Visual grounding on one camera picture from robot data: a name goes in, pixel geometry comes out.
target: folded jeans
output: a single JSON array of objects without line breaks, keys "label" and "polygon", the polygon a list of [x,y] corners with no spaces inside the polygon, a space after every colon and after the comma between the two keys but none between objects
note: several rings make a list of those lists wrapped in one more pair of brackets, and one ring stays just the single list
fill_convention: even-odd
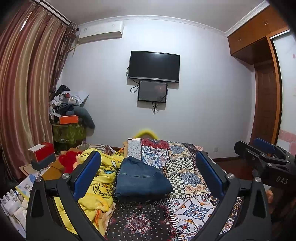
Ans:
[{"label": "folded jeans", "polygon": [[131,156],[121,163],[115,191],[120,201],[156,201],[170,192],[173,192],[170,181],[156,167]]}]

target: wall-mounted tv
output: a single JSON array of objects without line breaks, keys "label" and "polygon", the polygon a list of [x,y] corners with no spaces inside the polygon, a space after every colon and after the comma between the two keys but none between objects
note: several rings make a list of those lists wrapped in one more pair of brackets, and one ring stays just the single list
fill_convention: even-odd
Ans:
[{"label": "wall-mounted tv", "polygon": [[180,55],[132,51],[128,77],[131,79],[179,82]]},{"label": "wall-mounted tv", "polygon": [[168,83],[152,80],[140,80],[138,100],[166,103]]}]

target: curtain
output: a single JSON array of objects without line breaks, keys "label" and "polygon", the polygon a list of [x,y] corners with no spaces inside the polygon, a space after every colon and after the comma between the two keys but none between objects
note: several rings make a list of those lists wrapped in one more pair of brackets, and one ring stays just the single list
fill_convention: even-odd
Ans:
[{"label": "curtain", "polygon": [[0,37],[0,143],[16,178],[28,149],[53,142],[49,89],[67,26],[26,1]]},{"label": "curtain", "polygon": [[73,41],[76,38],[76,31],[77,31],[77,24],[76,23],[71,23],[67,29],[66,32],[63,36],[63,40],[62,43],[60,45],[60,49],[58,52],[58,56],[56,58],[56,62],[54,65],[54,73],[52,75],[52,80],[50,83],[50,97],[49,100],[53,99],[53,95],[55,92],[55,89],[57,87],[57,82],[59,80],[59,77],[61,75],[62,69],[64,67],[64,64],[66,62],[66,58],[68,56],[68,52],[71,48],[71,45],[73,43]]}]

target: air conditioner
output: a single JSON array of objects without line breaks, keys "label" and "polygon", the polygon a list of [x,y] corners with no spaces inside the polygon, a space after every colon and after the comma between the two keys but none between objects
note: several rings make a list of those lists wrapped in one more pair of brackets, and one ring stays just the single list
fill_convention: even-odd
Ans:
[{"label": "air conditioner", "polygon": [[123,33],[123,21],[100,23],[81,29],[79,44],[104,39],[120,39]]}]

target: patchwork bedspread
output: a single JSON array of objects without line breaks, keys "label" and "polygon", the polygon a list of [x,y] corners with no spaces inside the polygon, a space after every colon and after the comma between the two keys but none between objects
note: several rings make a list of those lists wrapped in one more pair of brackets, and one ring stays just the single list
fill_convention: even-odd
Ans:
[{"label": "patchwork bedspread", "polygon": [[[128,155],[159,168],[174,189],[166,200],[117,203],[105,238],[117,241],[189,241],[211,216],[218,199],[211,193],[195,164],[199,146],[154,139],[129,139]],[[241,198],[221,233],[232,227]]]}]

